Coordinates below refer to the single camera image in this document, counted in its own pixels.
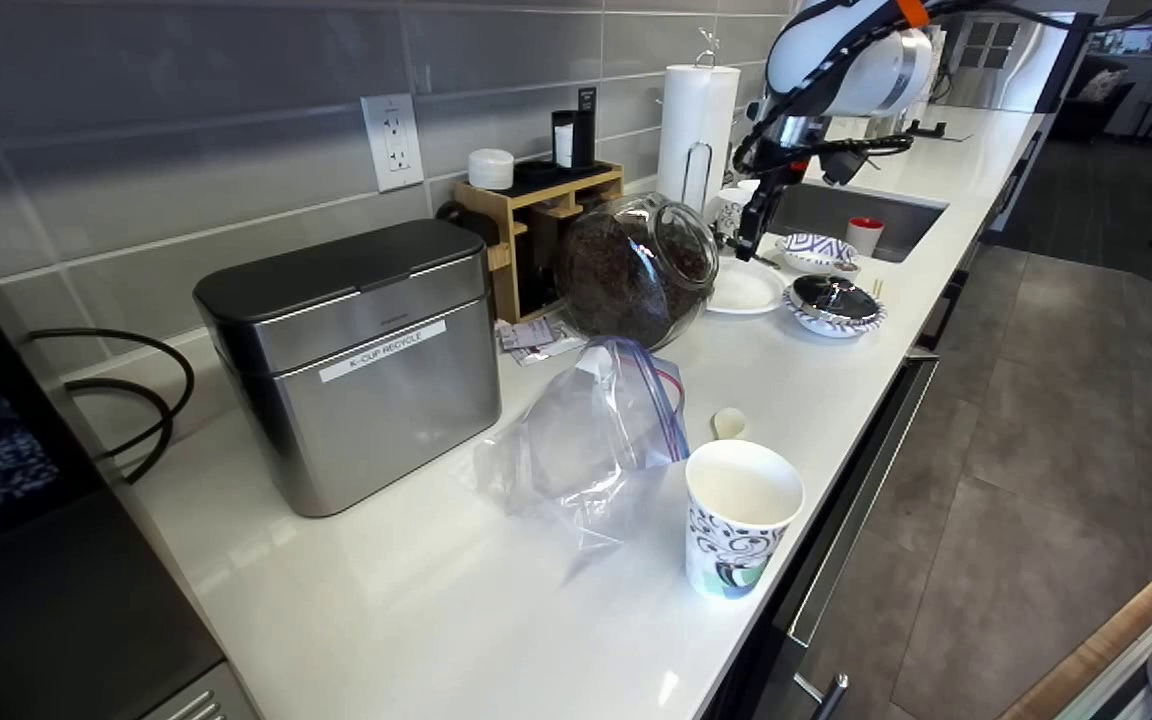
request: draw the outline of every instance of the paper cup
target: paper cup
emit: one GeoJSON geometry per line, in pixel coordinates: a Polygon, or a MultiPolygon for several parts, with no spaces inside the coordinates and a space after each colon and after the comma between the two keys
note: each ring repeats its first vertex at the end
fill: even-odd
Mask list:
{"type": "Polygon", "coordinates": [[[513,152],[477,149],[477,152],[469,152],[469,174],[465,176],[479,192],[504,192],[504,190],[513,190],[513,152]]]}
{"type": "Polygon", "coordinates": [[[873,255],[880,249],[883,219],[880,215],[846,215],[846,246],[854,246],[861,255],[873,255]]]}
{"type": "Polygon", "coordinates": [[[710,596],[749,596],[804,488],[783,457],[749,442],[715,442],[688,467],[688,582],[710,596]]]}

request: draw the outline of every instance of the wall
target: wall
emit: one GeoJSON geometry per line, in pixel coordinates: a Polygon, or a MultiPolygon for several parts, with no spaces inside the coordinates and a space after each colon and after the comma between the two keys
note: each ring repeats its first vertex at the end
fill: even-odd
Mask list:
{"type": "MultiPolygon", "coordinates": [[[[787,0],[0,0],[0,306],[29,330],[200,330],[210,269],[432,215],[465,156],[548,152],[599,88],[599,161],[654,174],[658,73],[761,91],[787,0]],[[427,179],[376,192],[358,95],[413,91],[427,179]]],[[[51,370],[109,361],[62,345],[51,370]]]]}

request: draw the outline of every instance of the electrical outlet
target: electrical outlet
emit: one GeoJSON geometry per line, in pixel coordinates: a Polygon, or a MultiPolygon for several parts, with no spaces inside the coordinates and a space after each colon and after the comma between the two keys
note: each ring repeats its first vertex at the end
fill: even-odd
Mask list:
{"type": "Polygon", "coordinates": [[[369,146],[379,190],[425,179],[413,95],[363,95],[369,146]]]}

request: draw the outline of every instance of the white countertop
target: white countertop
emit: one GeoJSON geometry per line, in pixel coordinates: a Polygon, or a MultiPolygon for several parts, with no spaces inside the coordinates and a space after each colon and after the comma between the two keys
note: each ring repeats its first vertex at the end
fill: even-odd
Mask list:
{"type": "MultiPolygon", "coordinates": [[[[783,311],[696,315],[663,349],[682,370],[691,444],[709,442],[715,407],[743,407],[750,442],[807,481],[766,576],[797,552],[1032,134],[1018,112],[930,107],[929,120],[946,120],[959,146],[914,141],[853,179],[946,205],[903,263],[861,269],[888,309],[880,334],[841,345],[804,337],[783,311]]],[[[570,356],[504,361],[504,421],[570,356]]],[[[277,496],[246,417],[228,414],[176,444],[136,484],[136,506],[269,720],[696,716],[773,583],[743,602],[688,587],[678,484],[658,488],[627,548],[568,576],[570,545],[556,530],[477,494],[471,448],[330,520],[301,520],[277,496]]]]}

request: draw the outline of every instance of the white plate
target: white plate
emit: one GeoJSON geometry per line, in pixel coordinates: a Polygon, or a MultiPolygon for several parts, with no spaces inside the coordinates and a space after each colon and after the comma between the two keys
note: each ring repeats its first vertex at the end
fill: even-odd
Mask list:
{"type": "Polygon", "coordinates": [[[718,275],[710,279],[709,311],[718,315],[765,315],[778,309],[787,275],[773,271],[761,261],[718,261],[718,275]]]}

